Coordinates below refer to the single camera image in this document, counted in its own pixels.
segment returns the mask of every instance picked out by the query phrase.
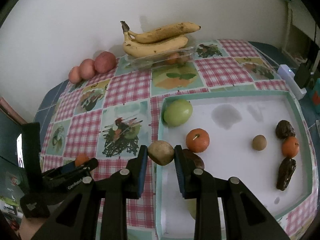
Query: white wall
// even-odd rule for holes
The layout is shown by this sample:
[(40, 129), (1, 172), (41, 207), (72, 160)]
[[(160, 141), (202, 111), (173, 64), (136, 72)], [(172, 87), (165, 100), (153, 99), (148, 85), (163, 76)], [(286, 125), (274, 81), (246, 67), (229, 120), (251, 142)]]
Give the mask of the white wall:
[(31, 121), (48, 90), (98, 50), (123, 55), (120, 20), (134, 32), (177, 21), (201, 25), (196, 38), (280, 46), (282, 0), (20, 0), (0, 29), (0, 95)]

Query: banana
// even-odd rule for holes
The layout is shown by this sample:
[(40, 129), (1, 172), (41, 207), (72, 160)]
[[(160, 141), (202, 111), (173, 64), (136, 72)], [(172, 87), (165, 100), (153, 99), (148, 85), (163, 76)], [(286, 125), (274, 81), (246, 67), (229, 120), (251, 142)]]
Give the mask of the banana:
[(127, 26), (127, 24), (123, 21), (121, 21), (121, 24), (124, 35), (124, 42), (122, 44), (123, 50), (127, 54), (134, 57), (146, 57), (170, 50), (181, 49), (188, 42), (187, 37), (185, 37), (184, 35), (180, 35), (153, 44), (141, 44), (136, 42), (129, 35), (129, 27)]
[(128, 33), (135, 38), (136, 42), (148, 44), (162, 41), (173, 36), (193, 33), (200, 30), (200, 28), (201, 26), (197, 24), (191, 22), (182, 22), (165, 25), (146, 33), (137, 34), (130, 30), (128, 30)]

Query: white charger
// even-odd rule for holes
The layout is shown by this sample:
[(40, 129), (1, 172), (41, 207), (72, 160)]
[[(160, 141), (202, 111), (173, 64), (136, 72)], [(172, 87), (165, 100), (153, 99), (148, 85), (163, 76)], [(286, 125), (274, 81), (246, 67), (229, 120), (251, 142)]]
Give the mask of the white charger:
[(307, 90), (298, 86), (298, 84), (294, 81), (294, 73), (287, 65), (280, 65), (277, 73), (283, 80), (286, 81), (287, 85), (290, 87), (291, 91), (298, 100), (304, 97), (304, 95), (307, 93)]

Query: white tray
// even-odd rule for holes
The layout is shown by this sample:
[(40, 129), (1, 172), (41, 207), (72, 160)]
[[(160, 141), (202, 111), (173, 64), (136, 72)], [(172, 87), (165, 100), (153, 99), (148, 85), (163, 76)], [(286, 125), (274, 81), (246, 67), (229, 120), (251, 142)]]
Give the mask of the white tray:
[[(168, 128), (162, 120), (164, 109), (180, 98), (191, 102), (193, 114), (184, 125)], [(241, 116), (241, 121), (231, 128), (225, 122), (221, 123), (225, 116), (219, 116), (214, 121), (212, 113), (217, 107), (234, 107)], [(282, 142), (275, 135), (276, 125), (280, 120), (288, 120), (292, 124), (300, 143), (300, 152), (294, 158), (297, 168), (285, 191), (276, 189), (278, 169), (284, 159), (281, 153)], [(210, 92), (164, 99), (159, 140), (165, 140), (173, 147), (181, 145), (186, 148), (186, 135), (195, 128), (202, 128), (210, 135), (209, 147), (198, 154), (204, 161), (205, 170), (221, 179), (239, 177), (276, 219), (291, 211), (311, 194), (311, 152), (299, 111), (289, 92)], [(258, 134), (264, 135), (268, 142), (266, 149), (260, 152), (253, 150), (251, 146), (252, 139)], [(156, 174), (158, 236), (160, 239), (193, 239), (195, 220), (189, 214), (180, 194), (174, 162), (164, 167), (157, 165)]]

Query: table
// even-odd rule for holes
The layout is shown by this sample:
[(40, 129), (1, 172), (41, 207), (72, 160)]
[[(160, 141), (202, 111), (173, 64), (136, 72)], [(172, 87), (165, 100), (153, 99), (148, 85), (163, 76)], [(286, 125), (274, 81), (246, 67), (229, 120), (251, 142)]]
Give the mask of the table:
[[(135, 157), (140, 145), (149, 145), (157, 139), (163, 98), (187, 93), (256, 89), (289, 90), (285, 81), (246, 41), (198, 43), (194, 60), (184, 66), (132, 71), (125, 56), (118, 58), (117, 68), (109, 73), (77, 85), (65, 81), (45, 96), (35, 117), (35, 121), (42, 124), (40, 160), (43, 171), (66, 164), (84, 153), (99, 160), (93, 178), (107, 178), (124, 168), (127, 161)], [(303, 122), (313, 152), (314, 185), (312, 194), (301, 205), (278, 220), (292, 239), (300, 238), (317, 210), (316, 152), (308, 123), (304, 118)], [(135, 126), (129, 133), (122, 135), (123, 127), (132, 124)], [(115, 136), (121, 144), (112, 143)], [(140, 239), (156, 238), (153, 165), (148, 160), (142, 197), (127, 200), (128, 233)]]

